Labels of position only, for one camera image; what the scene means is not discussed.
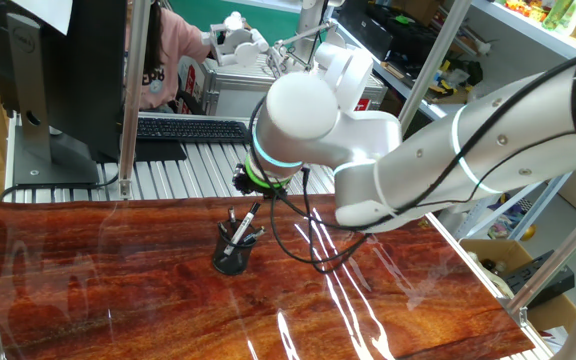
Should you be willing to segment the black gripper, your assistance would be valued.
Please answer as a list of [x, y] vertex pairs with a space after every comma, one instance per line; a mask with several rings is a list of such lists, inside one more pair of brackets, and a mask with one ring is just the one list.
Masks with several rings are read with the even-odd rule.
[[265, 183], [255, 180], [244, 167], [236, 167], [232, 177], [233, 186], [243, 195], [258, 193], [265, 199], [274, 196], [274, 191]]

